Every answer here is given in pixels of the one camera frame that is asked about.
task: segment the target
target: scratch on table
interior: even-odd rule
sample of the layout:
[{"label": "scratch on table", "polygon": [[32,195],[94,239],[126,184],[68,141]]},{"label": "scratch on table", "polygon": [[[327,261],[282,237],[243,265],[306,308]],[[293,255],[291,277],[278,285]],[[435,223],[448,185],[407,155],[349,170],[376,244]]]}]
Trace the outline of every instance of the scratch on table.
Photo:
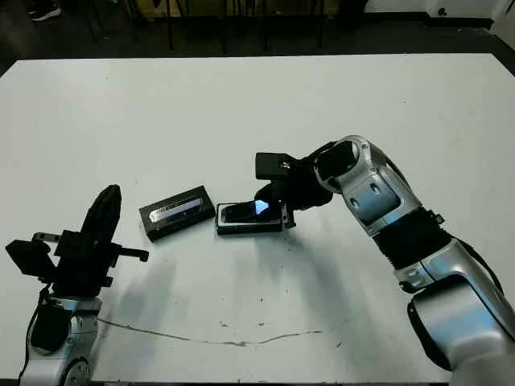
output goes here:
[{"label": "scratch on table", "polygon": [[184,342],[204,343],[204,344],[212,344],[212,345],[225,345],[225,346],[235,346],[235,347],[258,346],[261,344],[267,344],[267,343],[273,342],[275,340],[291,338],[294,336],[321,334],[322,333],[322,331],[320,331],[320,330],[312,330],[312,331],[303,331],[303,332],[295,332],[295,333],[291,333],[291,334],[278,335],[278,336],[274,336],[273,338],[265,339],[265,340],[262,340],[259,342],[247,342],[244,340],[242,340],[240,342],[230,342],[230,341],[216,342],[216,341],[203,340],[203,339],[187,338],[185,336],[179,336],[179,335],[165,334],[163,332],[145,330],[143,328],[132,327],[131,325],[128,325],[128,324],[123,325],[123,324],[119,324],[119,323],[115,323],[115,322],[110,322],[109,320],[104,320],[101,318],[98,318],[97,320],[99,320],[100,322],[107,324],[109,326],[115,326],[118,328],[122,328],[124,330],[142,332],[143,334],[150,334],[150,335],[160,336],[163,338],[177,339],[177,340],[182,340]]}]

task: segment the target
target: black cable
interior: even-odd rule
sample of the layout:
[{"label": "black cable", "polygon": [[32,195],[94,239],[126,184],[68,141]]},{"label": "black cable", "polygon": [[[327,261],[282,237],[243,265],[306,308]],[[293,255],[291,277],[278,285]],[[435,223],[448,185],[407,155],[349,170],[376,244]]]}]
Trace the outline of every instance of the black cable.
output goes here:
[{"label": "black cable", "polygon": [[468,243],[466,243],[463,240],[460,240],[458,237],[455,237],[453,235],[450,235],[451,237],[454,237],[457,239],[463,247],[467,250],[467,252],[472,256],[474,260],[476,260],[486,271],[489,273],[490,277],[492,278],[493,284],[499,289],[499,291],[504,295],[505,292],[502,289],[501,282],[497,278],[496,274],[492,271],[492,269],[488,266],[487,262],[484,260],[483,257]]},{"label": "black cable", "polygon": [[38,310],[43,304],[43,300],[45,300],[48,297],[48,289],[50,288],[51,283],[48,283],[44,286],[42,290],[39,291],[39,298],[38,298],[38,305],[36,306],[34,313],[31,316],[31,320],[29,321],[29,325],[27,327],[27,333],[25,334],[25,361],[23,363],[22,371],[18,375],[18,386],[20,385],[22,381],[22,375],[25,372],[25,369],[27,368],[27,365],[29,364],[29,347],[28,347],[28,340],[29,340],[29,332],[31,331],[32,324],[35,321],[35,317],[38,314]]}]

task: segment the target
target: phone screen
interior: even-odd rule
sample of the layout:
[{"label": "phone screen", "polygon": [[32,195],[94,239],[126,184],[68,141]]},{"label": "phone screen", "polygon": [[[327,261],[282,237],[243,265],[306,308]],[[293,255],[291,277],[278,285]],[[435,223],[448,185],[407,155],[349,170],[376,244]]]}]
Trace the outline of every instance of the phone screen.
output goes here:
[{"label": "phone screen", "polygon": [[261,223],[281,219],[279,203],[267,203],[257,199],[246,203],[235,203],[222,210],[226,223]]}]

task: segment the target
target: silver robot arm segment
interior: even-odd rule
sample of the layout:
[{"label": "silver robot arm segment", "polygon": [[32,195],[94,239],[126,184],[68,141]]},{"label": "silver robot arm segment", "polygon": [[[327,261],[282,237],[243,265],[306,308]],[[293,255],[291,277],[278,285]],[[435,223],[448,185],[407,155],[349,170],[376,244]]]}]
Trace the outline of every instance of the silver robot arm segment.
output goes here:
[{"label": "silver robot arm segment", "polygon": [[439,226],[400,170],[359,136],[318,155],[320,185],[350,212],[394,267],[426,354],[453,371],[451,385],[515,383],[515,314],[479,254]]}]

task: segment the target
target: chair leg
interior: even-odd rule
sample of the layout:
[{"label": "chair leg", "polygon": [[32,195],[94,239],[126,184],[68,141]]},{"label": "chair leg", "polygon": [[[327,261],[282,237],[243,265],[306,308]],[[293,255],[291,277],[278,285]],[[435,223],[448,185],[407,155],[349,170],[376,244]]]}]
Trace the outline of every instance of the chair leg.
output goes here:
[{"label": "chair leg", "polygon": [[90,0],[91,8],[93,10],[93,15],[95,16],[95,19],[97,20],[98,26],[101,28],[102,32],[105,32],[104,25],[102,24],[102,21],[100,19],[100,15],[98,14],[97,5],[95,4],[95,0]]},{"label": "chair leg", "polygon": [[222,0],[222,52],[227,53],[227,0]]},{"label": "chair leg", "polygon": [[263,2],[263,50],[268,52],[268,6],[266,6],[266,0],[262,0]]},{"label": "chair leg", "polygon": [[93,30],[93,26],[91,25],[91,19],[89,18],[89,7],[86,3],[87,1],[89,0],[79,0],[79,9],[84,12],[84,20],[86,22],[86,26],[88,27],[89,34],[91,35],[91,40],[94,43],[98,43],[98,38],[95,35],[95,31]]},{"label": "chair leg", "polygon": [[175,2],[177,3],[177,9],[179,10],[180,17],[183,18],[184,17],[183,6],[180,4],[180,0],[175,0]]},{"label": "chair leg", "polygon": [[170,51],[174,51],[173,36],[171,35],[171,11],[170,11],[170,1],[171,1],[171,0],[166,0],[166,2],[167,2],[167,31],[168,31],[168,47],[170,48]]},{"label": "chair leg", "polygon": [[320,0],[320,25],[319,25],[319,47],[322,47],[323,42],[323,27],[325,23],[325,0]]}]

